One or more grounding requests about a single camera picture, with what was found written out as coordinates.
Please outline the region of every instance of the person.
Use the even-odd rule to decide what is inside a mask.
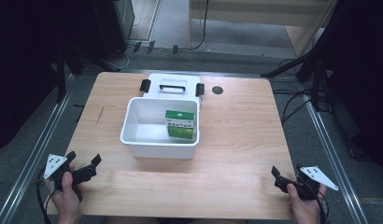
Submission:
[[[80,203],[78,196],[72,190],[73,177],[69,172],[66,172],[63,176],[62,184],[63,191],[56,190],[51,199],[58,211],[58,223],[59,224],[77,224],[81,219]],[[46,181],[46,187],[50,190],[50,182]],[[80,191],[83,191],[83,187],[78,185]],[[293,213],[293,223],[295,224],[315,224],[319,217],[319,206],[317,201],[302,201],[299,198],[296,187],[293,184],[287,186],[288,194],[290,197],[289,208]],[[322,197],[326,193],[326,187],[324,185],[319,186],[319,197]],[[224,220],[222,223],[240,223],[238,221],[231,222]]]

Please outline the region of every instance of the tripod leg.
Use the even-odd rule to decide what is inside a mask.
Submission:
[[[85,57],[86,59],[88,59],[90,62],[92,63],[95,63],[97,64],[98,66],[100,66],[102,69],[104,69],[105,71],[107,72],[115,72],[115,70],[113,70],[111,67],[109,67],[107,64],[99,61],[98,59],[94,58],[93,56],[91,56],[90,54],[86,53],[84,50],[76,47],[76,46],[73,46],[73,45],[70,45],[68,44],[67,45],[71,50],[73,50],[75,53]]]
[[[297,80],[299,82],[307,82],[310,78],[311,74],[314,71],[314,66],[316,65],[315,59],[313,59],[311,56],[308,57],[305,60],[305,63],[303,63],[302,67],[300,68],[299,72],[297,73]]]
[[[319,101],[319,85],[322,79],[322,76],[325,73],[325,69],[322,66],[322,63],[317,63],[315,65],[315,72],[313,76],[313,88],[311,91],[311,104],[314,106],[317,112],[320,111],[318,101]]]
[[[69,48],[63,48],[63,56],[72,74],[81,74],[83,71],[83,65],[78,59],[77,54]]]
[[[274,70],[272,72],[269,72],[269,73],[266,73],[266,74],[261,74],[261,77],[276,77],[279,74],[281,74],[283,72],[286,72],[289,69],[293,68],[294,66],[296,66],[296,65],[298,65],[300,63],[304,63],[306,57],[308,57],[308,54],[305,54],[305,55],[303,55],[303,56],[301,56],[301,57],[291,61],[290,63],[286,63],[283,66],[279,67],[278,69],[276,69],[276,70]]]

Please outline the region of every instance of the finger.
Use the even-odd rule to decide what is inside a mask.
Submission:
[[[73,177],[69,172],[65,172],[63,176],[63,192],[67,193],[72,190]]]
[[[81,184],[78,184],[78,190],[80,190],[80,193],[83,193],[84,186],[82,186]]]
[[[288,184],[287,189],[292,201],[295,199],[299,199],[299,194],[297,194],[296,187],[293,184]]]
[[[292,205],[293,203],[291,201],[288,201],[288,207],[290,208],[290,210],[292,210]]]
[[[46,185],[46,188],[47,188],[48,190],[51,189],[51,185],[50,185],[50,180],[49,180],[49,179],[44,179],[44,185]]]
[[[325,196],[326,190],[327,190],[327,188],[325,185],[323,185],[323,184],[319,185],[319,192],[322,194],[322,196]]]

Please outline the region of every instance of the cable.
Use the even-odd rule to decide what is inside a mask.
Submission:
[[[123,65],[123,66],[117,66],[117,65],[111,63],[110,61],[107,61],[107,62],[108,62],[110,65],[112,65],[113,67],[117,68],[117,69],[125,68],[125,67],[130,63],[130,58],[128,58],[128,56],[127,56],[127,51],[128,51],[129,49],[131,49],[131,48],[132,48],[132,47],[127,48],[127,49],[124,51],[125,58],[127,59],[127,63],[126,63],[125,65]]]
[[[296,94],[296,93],[310,94],[311,91],[312,91],[311,89],[303,90],[303,91],[293,91],[293,90],[278,89],[278,90],[273,90],[273,94]]]
[[[286,111],[287,111],[287,108],[289,106],[289,104],[291,103],[291,101],[296,98],[299,94],[305,94],[304,91],[297,91],[289,100],[288,102],[285,104],[285,107],[284,107],[284,110],[282,112],[282,120],[281,120],[281,124],[283,125],[285,123],[285,121],[287,121],[293,114],[295,114],[297,111],[299,111],[303,105],[305,104],[302,104],[300,105],[299,107],[297,107],[292,113],[290,113],[287,117],[285,117],[285,114],[286,114]]]
[[[328,204],[328,201],[326,200],[325,196],[320,191],[319,191],[319,194],[322,196],[322,199],[326,204],[326,212],[325,212],[325,214],[326,214],[325,222],[326,222],[328,219],[328,216],[329,216],[329,204]]]
[[[198,8],[200,9],[201,7],[200,7],[200,0],[197,0],[197,6],[198,6]],[[201,21],[202,21],[202,15],[201,15],[201,10],[198,10],[198,13],[199,13],[199,18],[200,18],[200,20],[199,20],[199,23],[200,23],[200,29],[201,29],[201,31],[204,31],[204,27],[203,27],[203,24],[201,23]],[[205,44],[206,44],[206,46],[204,47],[204,49],[203,50],[205,50],[206,48],[208,48],[208,44],[205,42]]]
[[[37,201],[39,202],[39,207],[40,207],[40,210],[43,214],[43,217],[44,217],[44,222],[46,224],[50,224],[50,218],[49,216],[47,215],[47,204],[52,196],[52,194],[54,192],[52,192],[52,194],[50,195],[50,197],[48,198],[47,202],[46,202],[46,206],[43,205],[43,200],[42,200],[42,195],[41,195],[41,192],[40,192],[40,189],[41,189],[41,186],[44,185],[44,182],[41,180],[41,176],[44,172],[45,168],[42,168],[39,173],[37,174],[37,177],[36,177],[36,195],[37,195]]]
[[[196,50],[196,49],[199,49],[201,47],[201,45],[204,43],[204,41],[206,40],[206,15],[208,13],[208,5],[209,5],[209,0],[206,0],[206,14],[204,16],[203,39],[201,40],[200,44],[197,45],[196,47],[193,47],[191,49],[186,49],[186,50]]]
[[[283,117],[282,118],[282,120],[281,120],[281,124],[282,125],[284,125],[284,123],[292,116],[292,115],[294,115],[294,114],[296,114],[297,112],[299,112],[302,108],[303,108],[303,106],[305,105],[305,104],[307,104],[308,102],[310,102],[311,100],[307,100],[307,101],[305,101],[304,103],[302,103],[301,105],[299,105],[299,107],[297,107],[295,110],[293,110],[293,112],[291,112],[287,117]]]
[[[140,22],[141,22],[141,20],[139,19],[139,17],[134,17],[135,19],[138,19],[138,22],[137,23],[135,23],[135,24],[133,24],[133,26],[136,26],[136,25],[138,25]]]

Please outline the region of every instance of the white plastic bin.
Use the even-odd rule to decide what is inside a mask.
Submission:
[[[163,74],[160,74],[160,76],[163,76],[165,80],[174,77],[185,78],[183,76],[167,76]],[[164,94],[166,91],[168,90],[157,90],[157,88],[153,87],[149,91],[149,97],[145,95],[144,97],[135,97],[130,100],[127,106],[126,117],[121,129],[121,141],[135,157],[191,159],[194,156],[195,148],[200,140],[200,98],[194,95],[192,99],[171,97],[171,94],[178,95],[171,92],[168,97],[168,94]],[[160,98],[155,98],[152,95],[154,92],[158,92]],[[170,137],[168,135],[165,124],[166,110],[194,113],[192,139]]]

